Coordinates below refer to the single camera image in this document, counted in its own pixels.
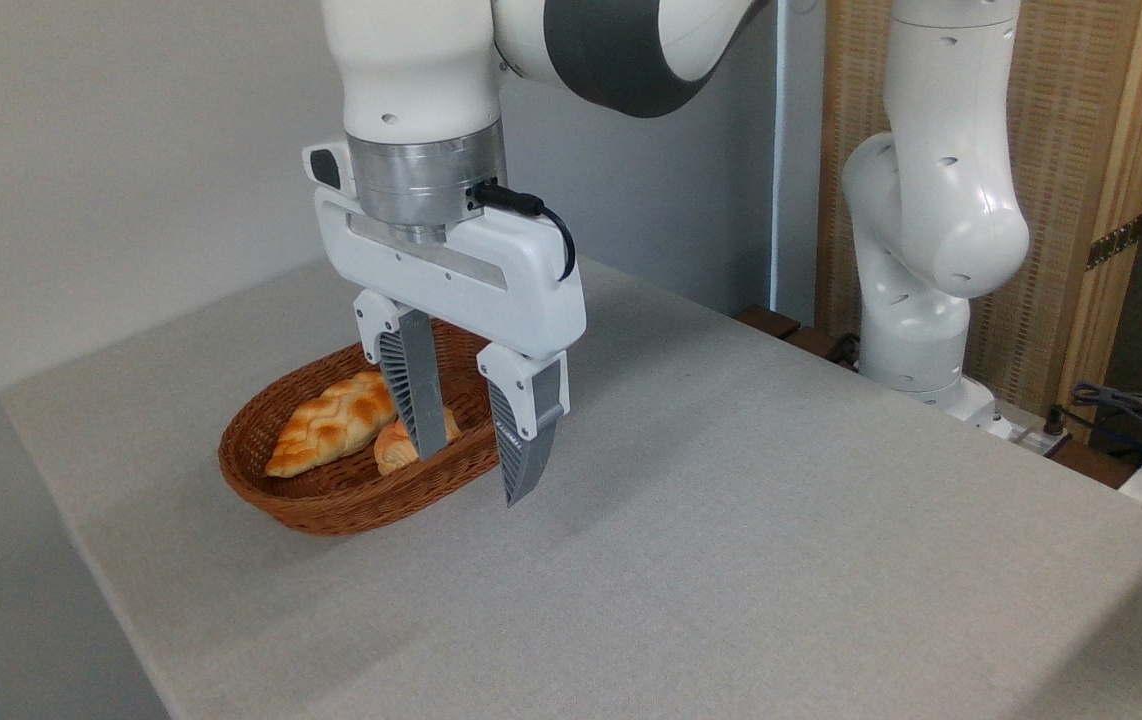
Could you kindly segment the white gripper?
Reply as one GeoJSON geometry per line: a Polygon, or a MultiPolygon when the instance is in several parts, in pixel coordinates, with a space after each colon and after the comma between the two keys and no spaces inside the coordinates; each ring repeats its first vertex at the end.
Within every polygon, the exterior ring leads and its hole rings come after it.
{"type": "Polygon", "coordinates": [[[565,272],[565,240],[548,221],[494,208],[415,240],[361,211],[348,161],[339,142],[303,150],[330,264],[365,290],[353,310],[367,360],[383,369],[417,454],[429,459],[448,445],[431,315],[497,342],[480,352],[478,370],[504,497],[516,505],[542,478],[557,421],[570,410],[566,352],[558,351],[586,329],[584,282],[565,272]]]}

